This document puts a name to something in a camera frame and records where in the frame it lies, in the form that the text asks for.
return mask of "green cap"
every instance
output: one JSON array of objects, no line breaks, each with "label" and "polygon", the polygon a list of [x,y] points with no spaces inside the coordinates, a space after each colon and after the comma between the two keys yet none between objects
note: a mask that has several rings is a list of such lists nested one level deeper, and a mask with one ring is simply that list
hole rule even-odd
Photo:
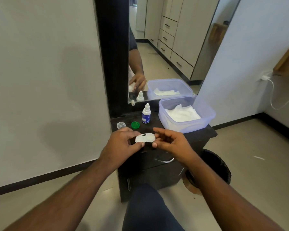
[{"label": "green cap", "polygon": [[131,127],[132,127],[133,129],[138,129],[138,128],[140,127],[140,124],[139,124],[139,122],[132,122],[132,123],[131,123]]}]

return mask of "white wardrobe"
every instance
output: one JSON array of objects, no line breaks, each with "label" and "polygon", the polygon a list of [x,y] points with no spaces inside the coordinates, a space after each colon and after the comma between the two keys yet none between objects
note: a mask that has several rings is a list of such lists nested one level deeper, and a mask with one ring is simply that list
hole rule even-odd
[{"label": "white wardrobe", "polygon": [[188,79],[219,0],[148,0],[149,39]]}]

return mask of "beige tiled floor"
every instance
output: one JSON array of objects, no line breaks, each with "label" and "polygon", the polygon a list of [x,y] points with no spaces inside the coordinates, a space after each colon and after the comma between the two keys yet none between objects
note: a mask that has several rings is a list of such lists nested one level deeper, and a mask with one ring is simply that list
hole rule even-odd
[{"label": "beige tiled floor", "polygon": [[[141,55],[144,74],[147,81],[152,79],[179,78],[181,77],[168,65],[168,63],[148,43],[137,43]],[[190,86],[198,94],[200,85]]]},{"label": "beige tiled floor", "polygon": [[[289,230],[289,140],[259,120],[217,131],[206,148],[221,156],[231,173],[231,186],[253,205]],[[0,230],[59,189],[75,174],[0,196]],[[159,191],[185,230],[220,230],[203,197],[180,181]],[[102,185],[78,231],[121,230],[127,204],[122,204],[116,174]]]}]

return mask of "white lens case lid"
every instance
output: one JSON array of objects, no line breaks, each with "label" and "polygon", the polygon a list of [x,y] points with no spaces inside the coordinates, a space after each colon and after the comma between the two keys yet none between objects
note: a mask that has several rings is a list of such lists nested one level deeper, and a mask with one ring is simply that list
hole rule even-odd
[{"label": "white lens case lid", "polygon": [[138,135],[135,139],[135,143],[138,143],[138,142],[153,143],[154,141],[155,141],[155,136],[152,133]]}]

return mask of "forearm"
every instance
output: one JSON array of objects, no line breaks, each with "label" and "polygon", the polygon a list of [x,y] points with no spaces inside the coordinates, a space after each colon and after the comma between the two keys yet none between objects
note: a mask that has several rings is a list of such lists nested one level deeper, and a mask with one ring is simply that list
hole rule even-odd
[{"label": "forearm", "polygon": [[136,73],[144,74],[142,60],[138,49],[133,49],[129,52],[128,60],[129,66],[131,67],[131,70],[134,72],[134,74]]},{"label": "forearm", "polygon": [[104,180],[112,173],[98,159],[6,231],[75,230]]},{"label": "forearm", "polygon": [[222,230],[282,230],[224,182],[198,155],[187,166]]}]

